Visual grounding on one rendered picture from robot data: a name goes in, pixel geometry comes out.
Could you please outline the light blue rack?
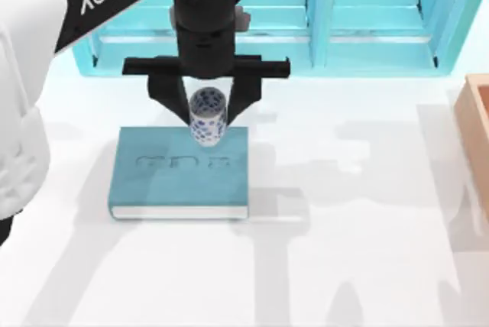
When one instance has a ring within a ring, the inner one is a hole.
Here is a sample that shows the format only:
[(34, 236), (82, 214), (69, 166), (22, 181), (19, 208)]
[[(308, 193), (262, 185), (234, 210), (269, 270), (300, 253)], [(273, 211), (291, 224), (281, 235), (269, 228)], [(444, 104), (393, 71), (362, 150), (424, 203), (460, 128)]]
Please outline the light blue rack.
[[(241, 0), (251, 15), (235, 54), (290, 60), (294, 76), (444, 76), (464, 43), (466, 0)], [(140, 0), (72, 44), (86, 76), (127, 57), (176, 57), (173, 0)]]

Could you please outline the grey rounded box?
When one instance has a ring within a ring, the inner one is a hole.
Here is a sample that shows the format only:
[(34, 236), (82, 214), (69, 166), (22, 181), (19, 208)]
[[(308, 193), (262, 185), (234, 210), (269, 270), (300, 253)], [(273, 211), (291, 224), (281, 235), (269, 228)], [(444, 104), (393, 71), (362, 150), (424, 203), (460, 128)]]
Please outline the grey rounded box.
[(235, 6), (235, 31), (237, 33), (246, 32), (251, 23), (251, 15), (240, 5)]

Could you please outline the white cup with blue dots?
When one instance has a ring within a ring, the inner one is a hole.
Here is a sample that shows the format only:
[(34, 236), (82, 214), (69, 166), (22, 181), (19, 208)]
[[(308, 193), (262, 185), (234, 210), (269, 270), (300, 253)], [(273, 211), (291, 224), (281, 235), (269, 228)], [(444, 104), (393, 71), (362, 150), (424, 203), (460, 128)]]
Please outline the white cup with blue dots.
[(189, 116), (193, 138), (203, 147), (217, 145), (228, 125), (224, 93), (211, 86), (198, 89), (189, 100)]

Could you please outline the teal book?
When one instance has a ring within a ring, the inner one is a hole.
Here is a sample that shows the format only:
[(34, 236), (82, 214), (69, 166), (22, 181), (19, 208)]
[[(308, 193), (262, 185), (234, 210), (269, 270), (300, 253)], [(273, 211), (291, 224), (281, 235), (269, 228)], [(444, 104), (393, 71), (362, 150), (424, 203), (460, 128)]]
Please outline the teal book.
[(121, 128), (108, 210), (117, 220), (246, 219), (247, 128), (229, 128), (213, 147), (187, 127)]

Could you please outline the salmon-coloured box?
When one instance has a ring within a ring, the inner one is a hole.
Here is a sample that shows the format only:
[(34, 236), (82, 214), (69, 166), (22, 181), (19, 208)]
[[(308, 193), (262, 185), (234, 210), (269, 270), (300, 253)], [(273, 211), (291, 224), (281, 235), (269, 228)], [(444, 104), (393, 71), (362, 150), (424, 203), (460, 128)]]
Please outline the salmon-coloured box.
[(479, 203), (489, 215), (489, 73), (465, 77), (454, 113)]

